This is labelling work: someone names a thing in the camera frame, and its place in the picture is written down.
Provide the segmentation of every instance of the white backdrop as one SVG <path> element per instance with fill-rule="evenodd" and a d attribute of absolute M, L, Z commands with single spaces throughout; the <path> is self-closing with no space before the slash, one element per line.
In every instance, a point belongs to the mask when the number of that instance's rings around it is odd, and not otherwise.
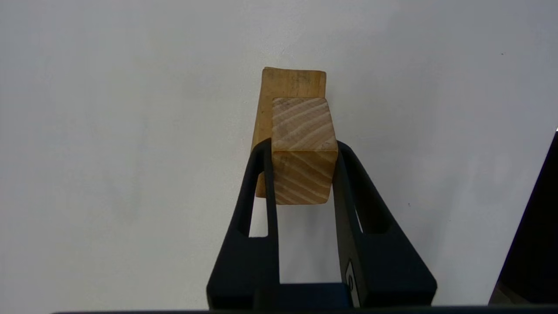
<path fill-rule="evenodd" d="M 320 69 L 439 285 L 485 304 L 558 125 L 555 1 L 0 4 L 0 312 L 205 308 L 264 66 Z M 255 230 L 263 225 L 255 205 Z M 281 280 L 339 281 L 333 206 Z"/>

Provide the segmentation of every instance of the black frame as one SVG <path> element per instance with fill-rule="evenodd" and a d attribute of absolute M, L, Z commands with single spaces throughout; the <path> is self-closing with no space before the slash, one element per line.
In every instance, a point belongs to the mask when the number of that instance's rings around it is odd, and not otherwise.
<path fill-rule="evenodd" d="M 333 310 L 431 303 L 436 280 L 357 156 L 342 142 L 338 141 L 338 147 L 333 191 L 343 282 L 279 283 L 277 208 L 271 139 L 267 139 L 250 155 L 237 205 L 207 285 L 210 309 Z M 250 238 L 254 192 L 261 172 L 266 182 L 268 235 Z"/>

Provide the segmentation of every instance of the wooden beam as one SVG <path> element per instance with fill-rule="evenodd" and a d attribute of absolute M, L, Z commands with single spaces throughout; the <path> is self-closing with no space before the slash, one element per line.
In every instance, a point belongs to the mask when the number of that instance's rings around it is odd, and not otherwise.
<path fill-rule="evenodd" d="M 326 75 L 322 71 L 264 68 L 252 148 L 271 137 L 272 104 L 277 97 L 325 97 Z M 258 177 L 256 196 L 265 197 L 263 176 Z"/>

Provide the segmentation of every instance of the small sticker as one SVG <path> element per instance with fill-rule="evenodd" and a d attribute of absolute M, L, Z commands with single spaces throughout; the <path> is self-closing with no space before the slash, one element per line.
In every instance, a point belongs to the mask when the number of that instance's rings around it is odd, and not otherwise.
<path fill-rule="evenodd" d="M 353 263 L 349 261 L 347 265 L 347 270 L 345 271 L 345 281 L 349 286 L 350 297 L 353 300 L 353 307 L 360 307 L 360 301 L 358 299 L 357 281 L 354 277 Z"/>

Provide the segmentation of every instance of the wooden block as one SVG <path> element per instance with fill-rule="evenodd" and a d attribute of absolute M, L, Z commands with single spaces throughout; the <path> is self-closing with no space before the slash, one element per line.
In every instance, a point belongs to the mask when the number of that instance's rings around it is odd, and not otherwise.
<path fill-rule="evenodd" d="M 337 140 L 325 98 L 274 98 L 271 156 L 277 204 L 329 198 Z"/>
<path fill-rule="evenodd" d="M 252 148 L 271 137 L 272 101 L 276 97 L 325 97 L 325 72 L 264 68 L 259 93 Z M 256 196 L 266 196 L 263 175 L 258 177 Z"/>

